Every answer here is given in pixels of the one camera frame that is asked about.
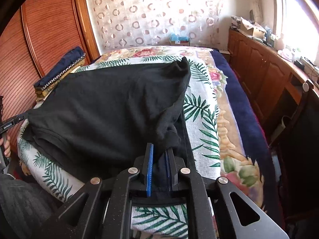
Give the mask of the person left hand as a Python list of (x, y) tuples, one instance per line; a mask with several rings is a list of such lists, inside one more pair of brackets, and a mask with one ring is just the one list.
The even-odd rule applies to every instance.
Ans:
[(9, 158), (11, 155), (11, 149), (10, 149), (10, 136), (6, 135), (5, 139), (0, 139), (0, 145), (4, 147), (4, 155), (6, 158)]

